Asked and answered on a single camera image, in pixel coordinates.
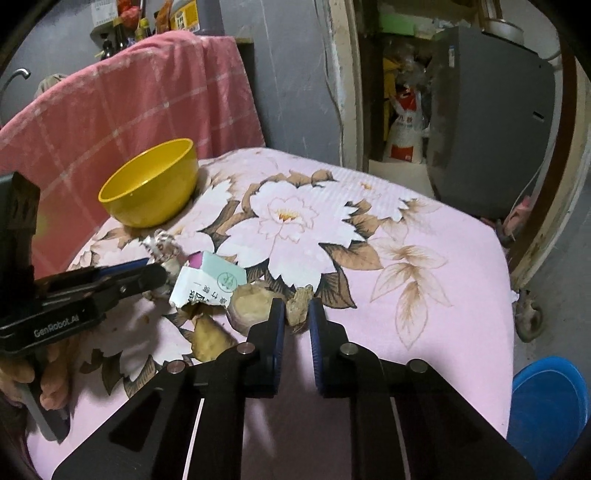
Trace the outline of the left hand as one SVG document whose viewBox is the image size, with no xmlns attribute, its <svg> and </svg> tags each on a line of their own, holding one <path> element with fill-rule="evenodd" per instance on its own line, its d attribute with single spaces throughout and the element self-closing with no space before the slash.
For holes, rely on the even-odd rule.
<svg viewBox="0 0 591 480">
<path fill-rule="evenodd" d="M 47 348 L 47 365 L 40 380 L 40 404 L 45 410 L 65 407 L 69 399 L 70 369 L 77 341 L 66 339 Z M 1 360 L 1 392 L 13 402 L 22 402 L 18 384 L 35 379 L 33 367 L 22 359 Z"/>
</svg>

